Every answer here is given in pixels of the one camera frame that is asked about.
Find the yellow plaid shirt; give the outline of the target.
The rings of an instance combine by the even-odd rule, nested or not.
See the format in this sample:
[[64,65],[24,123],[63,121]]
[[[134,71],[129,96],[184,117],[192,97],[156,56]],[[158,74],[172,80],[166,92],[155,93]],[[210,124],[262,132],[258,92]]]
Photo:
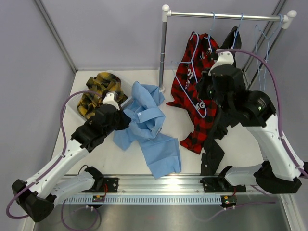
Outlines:
[[101,95],[101,97],[92,93],[83,93],[77,104],[77,111],[85,119],[89,119],[95,115],[95,111],[99,108],[103,99],[109,92],[117,94],[116,102],[123,103],[128,99],[121,88],[121,80],[119,77],[109,72],[101,72],[96,77],[90,77],[86,83],[89,91],[93,91]]

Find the light blue shirt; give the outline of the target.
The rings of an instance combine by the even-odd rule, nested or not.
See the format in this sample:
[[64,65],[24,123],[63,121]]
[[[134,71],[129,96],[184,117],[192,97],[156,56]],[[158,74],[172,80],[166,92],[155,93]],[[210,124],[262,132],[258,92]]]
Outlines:
[[114,132],[113,142],[123,151],[137,141],[147,167],[157,179],[181,172],[179,141],[162,134],[165,114],[159,106],[165,100],[155,85],[134,82],[131,89],[132,103],[124,109],[131,122],[125,130]]

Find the light blue wire hanger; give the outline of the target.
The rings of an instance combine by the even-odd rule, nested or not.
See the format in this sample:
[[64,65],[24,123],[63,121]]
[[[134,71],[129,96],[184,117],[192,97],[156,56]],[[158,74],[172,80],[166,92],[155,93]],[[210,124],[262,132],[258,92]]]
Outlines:
[[[279,21],[270,21],[268,22],[268,26],[264,28],[261,28],[259,24],[256,24],[254,28],[254,53],[262,57],[263,61],[266,63],[269,62],[271,50],[273,49],[282,29],[284,16],[279,14],[278,17]],[[257,69],[251,80],[251,85],[256,83],[258,80],[259,89],[265,91],[268,75],[267,68],[265,68],[260,61],[256,61],[256,67]]]

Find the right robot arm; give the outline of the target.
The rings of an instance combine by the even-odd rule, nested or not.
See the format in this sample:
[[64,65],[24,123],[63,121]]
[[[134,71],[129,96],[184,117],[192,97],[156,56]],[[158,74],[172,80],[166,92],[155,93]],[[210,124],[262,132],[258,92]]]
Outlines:
[[286,141],[278,128],[278,114],[264,92],[247,90],[241,69],[232,64],[217,66],[202,72],[197,83],[198,97],[213,100],[226,115],[245,127],[256,139],[264,154],[263,162],[250,167],[227,166],[219,174],[221,190],[234,186],[257,185],[271,194],[294,194],[301,187],[300,177],[308,171],[307,162],[288,153]]

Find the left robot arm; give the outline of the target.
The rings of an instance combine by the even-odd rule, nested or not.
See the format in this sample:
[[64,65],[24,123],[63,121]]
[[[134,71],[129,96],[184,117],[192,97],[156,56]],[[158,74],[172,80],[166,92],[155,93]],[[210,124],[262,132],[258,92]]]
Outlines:
[[26,181],[16,180],[12,191],[17,204],[34,222],[44,220],[62,201],[79,192],[98,192],[104,176],[95,167],[65,181],[61,178],[81,159],[101,145],[113,131],[125,130],[131,122],[121,107],[103,104],[95,115],[78,127],[58,154]]

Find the dark grey striped shirt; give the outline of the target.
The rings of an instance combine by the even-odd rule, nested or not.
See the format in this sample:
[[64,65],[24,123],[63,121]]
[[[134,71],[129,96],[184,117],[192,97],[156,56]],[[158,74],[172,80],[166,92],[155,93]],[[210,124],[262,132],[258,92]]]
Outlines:
[[[238,31],[238,27],[235,26],[232,28],[231,32],[226,36],[223,44],[218,47],[217,49],[213,49],[209,51],[207,55],[207,59],[209,61],[218,62],[219,65],[223,64],[231,64],[236,66],[235,55],[233,54],[232,57],[228,58],[226,55],[219,53],[217,54],[216,51],[221,49],[228,50],[232,49],[233,46],[237,48],[241,48],[242,42],[240,35],[237,35],[236,32]],[[212,118],[212,127],[210,128],[209,132],[207,133],[207,138],[204,141],[203,149],[204,153],[202,154],[201,159],[201,175],[202,176],[213,176],[217,171],[220,162],[224,156],[224,151],[222,148],[217,144],[215,141],[216,139],[221,140],[225,135],[227,135],[227,127],[236,126],[239,122],[228,115],[227,113],[223,112],[221,107],[216,105],[216,101],[210,100],[213,106],[216,107],[216,112],[214,117]]]

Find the red black plaid shirt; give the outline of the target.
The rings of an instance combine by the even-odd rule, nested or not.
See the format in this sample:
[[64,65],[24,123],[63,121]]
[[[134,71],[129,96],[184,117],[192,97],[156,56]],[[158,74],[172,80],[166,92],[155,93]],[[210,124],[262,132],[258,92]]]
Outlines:
[[172,83],[171,96],[174,100],[167,103],[169,106],[187,111],[194,130],[180,141],[180,145],[196,154],[202,151],[217,109],[212,100],[198,98],[196,85],[202,78],[202,72],[213,66],[214,61],[208,56],[217,48],[218,44],[212,38],[208,38],[207,33],[191,33]]

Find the blue hanger of red shirt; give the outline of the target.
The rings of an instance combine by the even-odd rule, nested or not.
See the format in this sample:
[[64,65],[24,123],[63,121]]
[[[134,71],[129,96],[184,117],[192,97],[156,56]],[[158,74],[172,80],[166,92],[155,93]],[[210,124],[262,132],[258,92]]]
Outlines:
[[216,19],[216,15],[215,15],[214,11],[212,11],[211,13],[213,14],[213,22],[212,22],[210,31],[209,31],[208,36],[207,36],[207,42],[208,42],[208,45],[209,45],[209,48],[208,48],[209,52],[213,51],[212,45],[211,45],[211,36],[212,36],[212,31],[214,29],[215,19]]

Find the blue hanger of grey shirt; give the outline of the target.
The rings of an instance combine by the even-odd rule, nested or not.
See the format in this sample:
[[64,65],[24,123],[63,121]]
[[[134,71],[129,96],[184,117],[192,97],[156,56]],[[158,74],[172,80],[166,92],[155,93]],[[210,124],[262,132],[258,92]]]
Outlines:
[[231,49],[234,49],[235,48],[235,45],[236,45],[236,39],[237,39],[237,36],[238,36],[238,33],[239,33],[239,29],[240,29],[240,26],[241,26],[241,23],[243,21],[243,17],[244,17],[244,13],[242,12],[241,13],[241,19],[240,19],[240,22],[237,26],[237,29],[236,31],[234,32],[234,39],[233,39],[233,45],[231,46]]

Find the white plastic basket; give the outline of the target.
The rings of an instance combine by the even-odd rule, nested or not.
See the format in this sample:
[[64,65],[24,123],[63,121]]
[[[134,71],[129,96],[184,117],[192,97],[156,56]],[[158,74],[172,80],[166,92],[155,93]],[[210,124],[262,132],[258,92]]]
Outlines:
[[[107,73],[114,74],[121,80],[121,89],[123,90],[124,94],[128,97],[131,96],[131,89],[132,89],[132,81],[127,78],[127,76],[123,75],[119,71],[114,70],[106,70]],[[89,88],[86,86],[86,80],[88,80],[90,77],[96,77],[99,72],[88,72],[88,71],[82,71],[82,73],[86,73],[84,77],[81,78],[82,84],[77,84],[76,91],[82,91],[82,90],[88,90]],[[67,103],[67,109],[71,111],[71,113],[74,115],[75,118],[77,118],[81,123],[84,123],[86,121],[86,118],[84,118],[78,111],[77,111],[77,104],[81,100],[82,94],[74,96],[68,103]]]

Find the metal clothes rack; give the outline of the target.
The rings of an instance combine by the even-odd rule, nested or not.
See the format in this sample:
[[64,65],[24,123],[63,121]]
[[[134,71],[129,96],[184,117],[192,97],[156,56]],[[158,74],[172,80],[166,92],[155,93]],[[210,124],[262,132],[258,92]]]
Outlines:
[[258,40],[255,41],[255,47],[252,52],[257,53],[267,40],[267,51],[265,60],[268,59],[269,54],[274,50],[279,38],[282,37],[285,30],[289,28],[294,18],[297,16],[297,11],[290,10],[286,15],[281,16],[282,9],[285,7],[287,1],[278,1],[271,16],[252,16],[239,14],[217,14],[217,13],[186,13],[175,12],[170,10],[170,6],[165,4],[162,6],[162,38],[161,38],[161,51],[160,51],[160,66],[159,66],[159,79],[158,86],[161,93],[165,92],[163,86],[164,67],[165,67],[165,50],[166,50],[166,37],[167,37],[167,23],[170,17],[189,17],[189,18],[213,18],[224,20],[248,20],[248,21],[266,21],[266,25],[261,31]]

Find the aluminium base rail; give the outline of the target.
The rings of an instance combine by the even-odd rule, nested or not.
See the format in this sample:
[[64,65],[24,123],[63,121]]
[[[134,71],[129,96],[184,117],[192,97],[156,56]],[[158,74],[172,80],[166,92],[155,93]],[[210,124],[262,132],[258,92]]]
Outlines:
[[171,174],[155,179],[149,174],[141,175],[108,175],[107,178],[118,179],[118,194],[202,194],[204,188],[202,176],[187,174]]

